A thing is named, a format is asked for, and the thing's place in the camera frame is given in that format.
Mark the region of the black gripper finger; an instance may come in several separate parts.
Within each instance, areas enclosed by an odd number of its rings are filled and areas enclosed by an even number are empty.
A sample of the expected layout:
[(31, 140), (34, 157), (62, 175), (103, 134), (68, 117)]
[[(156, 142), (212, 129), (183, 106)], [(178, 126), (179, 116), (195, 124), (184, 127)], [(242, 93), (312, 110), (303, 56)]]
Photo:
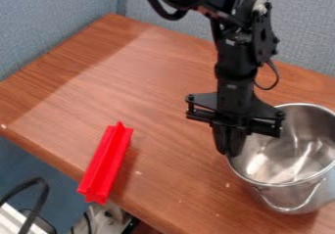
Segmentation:
[(215, 121), (212, 123), (212, 134), (216, 149), (226, 155), (231, 149), (231, 129)]
[(231, 157), (236, 157), (240, 155), (246, 138), (247, 138), (246, 130), (243, 128), (234, 128), (231, 132), (231, 148), (230, 148)]

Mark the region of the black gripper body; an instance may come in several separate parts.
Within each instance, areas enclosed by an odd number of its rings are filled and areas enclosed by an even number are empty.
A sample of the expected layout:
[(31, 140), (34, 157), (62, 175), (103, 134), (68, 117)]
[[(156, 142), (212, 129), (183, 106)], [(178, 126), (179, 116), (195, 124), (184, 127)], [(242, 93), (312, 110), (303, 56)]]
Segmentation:
[(254, 78), (220, 78), (216, 92), (186, 96), (187, 117), (207, 122), (218, 138), (252, 133), (279, 137), (286, 114), (258, 98), (254, 87)]

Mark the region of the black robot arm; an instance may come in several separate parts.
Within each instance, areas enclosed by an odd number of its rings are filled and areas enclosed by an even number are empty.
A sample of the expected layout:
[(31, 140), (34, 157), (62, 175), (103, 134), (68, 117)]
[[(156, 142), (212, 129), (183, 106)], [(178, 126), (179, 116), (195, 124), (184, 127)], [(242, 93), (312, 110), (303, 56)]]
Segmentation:
[(286, 114), (255, 94), (258, 69), (272, 66), (279, 38), (271, 25), (270, 0), (148, 0), (156, 13), (178, 21), (194, 10), (210, 20), (218, 50), (218, 91), (186, 96), (186, 116), (212, 127), (218, 151), (240, 155), (254, 133), (278, 137)]

